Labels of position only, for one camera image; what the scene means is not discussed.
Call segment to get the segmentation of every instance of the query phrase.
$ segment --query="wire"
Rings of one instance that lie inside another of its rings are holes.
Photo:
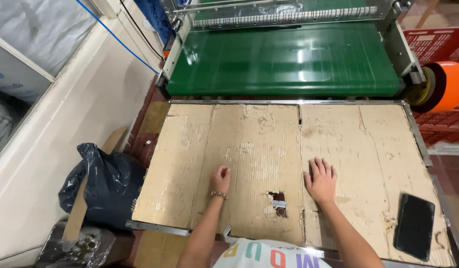
[[[120,0],[120,3],[122,4],[122,6],[124,7],[125,9],[125,12],[127,12],[127,14],[129,15],[129,17],[131,18],[131,20],[133,21],[135,27],[137,27],[138,31],[142,34],[143,38],[145,39],[145,41],[147,41],[147,44],[149,44],[150,48],[155,52],[155,54],[160,57],[163,61],[165,61],[165,59],[153,48],[153,46],[150,44],[149,40],[145,37],[145,34],[142,33],[142,30],[140,29],[140,27],[137,25],[137,22],[135,22],[134,18],[132,17],[131,13],[127,10],[127,7],[124,5],[124,2],[122,0]]]
[[[106,30],[112,34],[112,36],[117,40],[119,41],[119,43],[125,47],[132,55],[134,55],[136,58],[138,58],[139,61],[141,61],[143,64],[145,64],[147,67],[149,67],[152,71],[154,71],[154,73],[156,74],[159,74],[156,70],[154,70],[152,67],[150,67],[149,64],[147,64],[146,62],[144,62],[141,58],[139,58],[137,55],[135,55],[134,52],[132,52],[126,45],[124,45],[124,43],[122,43],[122,41],[117,37],[115,36],[115,34],[102,22],[99,20],[99,18],[94,15],[94,13],[92,13],[92,11],[90,11],[80,0],[76,0],[77,3],[79,3],[79,5],[81,5],[85,10],[87,10],[87,12],[89,12],[89,14],[91,14],[104,28],[106,28]]]

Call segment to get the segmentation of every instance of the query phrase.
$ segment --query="smartphone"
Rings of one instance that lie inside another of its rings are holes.
[[[424,199],[402,194],[394,247],[422,261],[429,260],[435,205]]]

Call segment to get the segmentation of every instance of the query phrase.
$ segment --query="bracelet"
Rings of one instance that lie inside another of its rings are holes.
[[[211,192],[211,197],[214,197],[214,196],[222,197],[223,200],[226,200],[226,198],[228,197],[225,193],[223,193],[223,192],[217,192],[217,191]]]

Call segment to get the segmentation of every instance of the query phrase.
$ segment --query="white wall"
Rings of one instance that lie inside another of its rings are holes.
[[[140,24],[143,14],[133,1],[126,4]],[[133,52],[158,67],[160,59],[123,12],[103,21]],[[157,49],[153,34],[146,35]],[[80,161],[76,146],[102,145],[114,129],[130,128],[154,75],[96,25],[0,155],[0,259],[45,242],[54,223],[66,216],[58,191]],[[37,253],[3,259],[0,267],[30,265]]]

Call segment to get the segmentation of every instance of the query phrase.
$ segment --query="black cable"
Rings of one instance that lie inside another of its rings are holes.
[[[137,23],[135,22],[134,18],[132,17],[131,13],[127,10],[127,7],[125,7],[124,5],[124,2],[122,0],[120,0],[120,3],[122,4],[122,6],[124,7],[125,9],[125,12],[127,12],[127,14],[129,15],[129,17],[131,18],[131,20],[133,21],[134,25],[137,27],[138,31],[142,34],[143,38],[145,39],[145,41],[147,41],[147,44],[149,44],[149,46],[152,48],[152,50],[155,52],[155,54],[157,54],[158,57],[160,57],[163,61],[165,61],[165,59],[160,56],[160,54],[153,48],[153,46],[150,44],[149,40],[147,40],[147,38],[145,37],[145,34],[142,33],[142,30],[140,29],[140,27],[137,25]]]

